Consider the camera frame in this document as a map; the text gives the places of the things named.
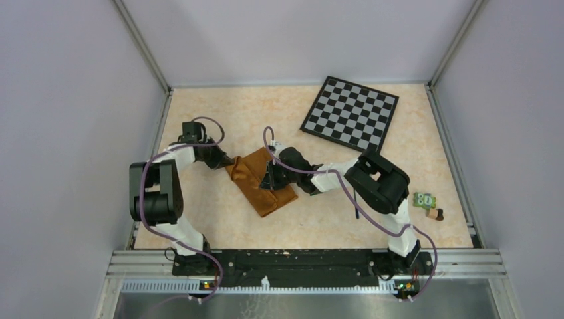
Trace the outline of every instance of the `white wall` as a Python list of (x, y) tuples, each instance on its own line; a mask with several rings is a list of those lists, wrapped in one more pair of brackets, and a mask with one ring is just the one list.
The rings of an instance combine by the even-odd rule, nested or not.
[(0, 5), (0, 316), (90, 318), (163, 95), (110, 1)]
[(564, 2), (490, 1), (438, 87), (525, 318), (564, 312)]
[(172, 86), (431, 78), (473, 0), (125, 0)]

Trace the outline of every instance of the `folded cloth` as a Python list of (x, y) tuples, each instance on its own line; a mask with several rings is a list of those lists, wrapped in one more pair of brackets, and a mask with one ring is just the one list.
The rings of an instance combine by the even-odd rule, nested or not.
[(225, 167), (231, 180), (237, 184), (253, 208), (264, 217), (278, 208), (298, 198), (290, 185), (279, 191), (260, 189), (259, 185), (266, 174), (266, 164), (271, 160), (265, 148), (245, 156), (235, 157), (233, 165)]

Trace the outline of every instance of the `checkerboard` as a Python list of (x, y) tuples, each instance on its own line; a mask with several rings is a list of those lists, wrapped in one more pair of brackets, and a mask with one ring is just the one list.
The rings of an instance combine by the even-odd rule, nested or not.
[(382, 149), (399, 97), (328, 76), (300, 130), (364, 151)]

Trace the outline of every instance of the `marble patterned surface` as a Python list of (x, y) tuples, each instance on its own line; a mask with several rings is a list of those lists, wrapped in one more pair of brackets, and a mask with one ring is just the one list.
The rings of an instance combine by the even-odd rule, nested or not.
[[(430, 192), (444, 209), (442, 222), (425, 217), (423, 209), (410, 206), (412, 222), (427, 232), (438, 247), (471, 247), (466, 220), (454, 187), (429, 101), (422, 84), (370, 86), (400, 97), (382, 155), (411, 178), (410, 193)], [(320, 86), (271, 86), (195, 88), (174, 91), (160, 148), (181, 133), (182, 122), (210, 116), (225, 128), (221, 148), (231, 156), (247, 155), (263, 145), (266, 125), (276, 139), (295, 146), (310, 163), (347, 161), (360, 152), (299, 130)], [(205, 123), (208, 134), (218, 139), (219, 130)], [(210, 171), (195, 163), (180, 176), (184, 215), (216, 249), (315, 249), (387, 247), (386, 235), (362, 217), (342, 191), (309, 197), (299, 188), (299, 198), (261, 218), (224, 169)], [(358, 200), (377, 221), (379, 214)], [(429, 242), (421, 238), (423, 247)], [(153, 236), (142, 226), (136, 248), (163, 248), (167, 240)]]

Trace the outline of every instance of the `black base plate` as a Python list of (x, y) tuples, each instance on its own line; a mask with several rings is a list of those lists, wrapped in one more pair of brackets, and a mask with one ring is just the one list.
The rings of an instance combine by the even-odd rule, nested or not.
[[(212, 255), (224, 269), (223, 287), (261, 286), (265, 276), (272, 287), (378, 286), (378, 275), (411, 275), (415, 267), (419, 275), (429, 275), (432, 270), (431, 254), (425, 252), (409, 268), (398, 255), (372, 249), (224, 249)], [(174, 276), (217, 274), (211, 261), (202, 271), (201, 261), (194, 265), (179, 255), (174, 260)]]

